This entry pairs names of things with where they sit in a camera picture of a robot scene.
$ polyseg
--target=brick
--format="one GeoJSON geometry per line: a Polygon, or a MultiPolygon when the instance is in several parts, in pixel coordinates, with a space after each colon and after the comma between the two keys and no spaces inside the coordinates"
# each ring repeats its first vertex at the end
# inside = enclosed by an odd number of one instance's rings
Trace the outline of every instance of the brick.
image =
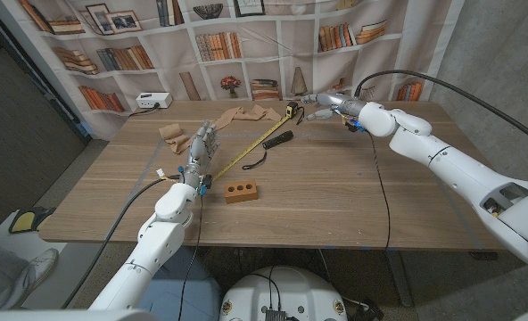
{"type": "Polygon", "coordinates": [[[258,200],[256,181],[234,182],[225,185],[225,200],[227,204],[258,200]]]}

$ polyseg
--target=black strap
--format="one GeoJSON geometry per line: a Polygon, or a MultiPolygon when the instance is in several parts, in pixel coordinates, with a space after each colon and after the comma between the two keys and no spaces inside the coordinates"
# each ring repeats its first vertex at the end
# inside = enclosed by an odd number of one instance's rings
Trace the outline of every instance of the black strap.
{"type": "Polygon", "coordinates": [[[261,160],[258,160],[257,162],[253,163],[252,165],[244,165],[243,169],[253,169],[263,163],[266,160],[266,155],[268,154],[268,151],[264,151],[264,157],[262,157],[261,160]]]}

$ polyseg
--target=blue connector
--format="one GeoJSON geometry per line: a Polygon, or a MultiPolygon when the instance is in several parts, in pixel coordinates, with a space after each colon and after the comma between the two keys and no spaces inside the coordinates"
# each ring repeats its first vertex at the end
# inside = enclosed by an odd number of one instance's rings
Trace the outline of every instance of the blue connector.
{"type": "Polygon", "coordinates": [[[361,126],[361,124],[359,124],[359,121],[357,119],[349,119],[347,120],[347,123],[351,126],[353,126],[354,128],[356,128],[355,130],[358,130],[358,131],[361,131],[361,132],[364,132],[366,131],[363,126],[361,126]]]}

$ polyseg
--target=bookshelf backdrop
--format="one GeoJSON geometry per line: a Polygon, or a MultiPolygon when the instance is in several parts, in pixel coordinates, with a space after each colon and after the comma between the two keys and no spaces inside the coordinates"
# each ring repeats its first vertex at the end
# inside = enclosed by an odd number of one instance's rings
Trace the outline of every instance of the bookshelf backdrop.
{"type": "MultiPolygon", "coordinates": [[[[352,94],[361,79],[381,70],[436,76],[464,3],[3,2],[102,139],[116,134],[142,92],[170,92],[175,100],[291,100],[325,91],[352,94]],[[237,98],[220,87],[226,76],[241,81],[237,98]]],[[[425,100],[431,84],[385,75],[364,89],[364,99],[425,100]],[[405,93],[411,87],[416,94],[405,93]]]]}

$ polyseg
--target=picture frame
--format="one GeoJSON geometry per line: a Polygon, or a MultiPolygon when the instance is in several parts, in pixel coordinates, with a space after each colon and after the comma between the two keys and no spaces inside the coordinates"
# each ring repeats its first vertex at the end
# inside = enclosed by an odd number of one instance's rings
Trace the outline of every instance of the picture frame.
{"type": "Polygon", "coordinates": [[[110,10],[105,4],[92,4],[86,6],[87,11],[95,22],[95,25],[102,32],[102,35],[113,35],[115,31],[111,27],[107,18],[105,17],[106,13],[109,13],[110,10]]]}
{"type": "Polygon", "coordinates": [[[92,17],[92,14],[88,11],[82,11],[82,12],[79,12],[79,14],[82,15],[82,17],[84,17],[84,19],[86,20],[87,24],[92,28],[92,30],[96,33],[96,34],[102,34],[102,31],[97,27],[97,24],[95,24],[95,21],[94,21],[94,17],[92,17]]]}
{"type": "Polygon", "coordinates": [[[264,15],[264,0],[235,0],[236,17],[264,15]]]}
{"type": "Polygon", "coordinates": [[[116,34],[143,30],[133,10],[106,13],[105,17],[116,34]]]}

